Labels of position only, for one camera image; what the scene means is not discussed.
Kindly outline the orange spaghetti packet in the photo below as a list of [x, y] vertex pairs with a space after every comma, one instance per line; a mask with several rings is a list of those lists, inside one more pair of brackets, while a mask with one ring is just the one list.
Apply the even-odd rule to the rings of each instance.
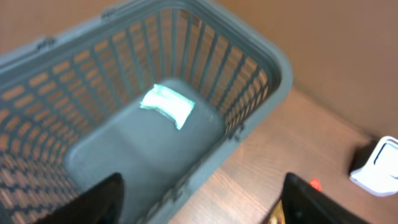
[[[322, 190], [320, 181], [317, 178], [312, 179], [310, 185], [318, 191]], [[263, 224], [285, 224], [285, 215], [281, 199], [273, 207], [269, 216], [263, 221]]]

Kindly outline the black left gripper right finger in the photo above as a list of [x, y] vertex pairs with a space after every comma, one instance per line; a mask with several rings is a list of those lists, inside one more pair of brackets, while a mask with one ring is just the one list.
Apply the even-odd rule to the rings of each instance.
[[367, 224], [294, 173], [287, 173], [281, 195], [286, 224]]

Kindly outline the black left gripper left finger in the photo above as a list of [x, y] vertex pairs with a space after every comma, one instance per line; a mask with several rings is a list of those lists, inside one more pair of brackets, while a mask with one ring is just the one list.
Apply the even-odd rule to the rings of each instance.
[[114, 173], [36, 224], [118, 224], [123, 201], [124, 179]]

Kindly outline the mint green tissue pack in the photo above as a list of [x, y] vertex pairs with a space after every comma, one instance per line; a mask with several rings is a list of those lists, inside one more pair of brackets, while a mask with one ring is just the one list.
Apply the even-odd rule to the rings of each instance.
[[163, 85], [154, 85], [140, 102], [141, 109], [156, 110], [181, 130], [195, 107], [195, 102]]

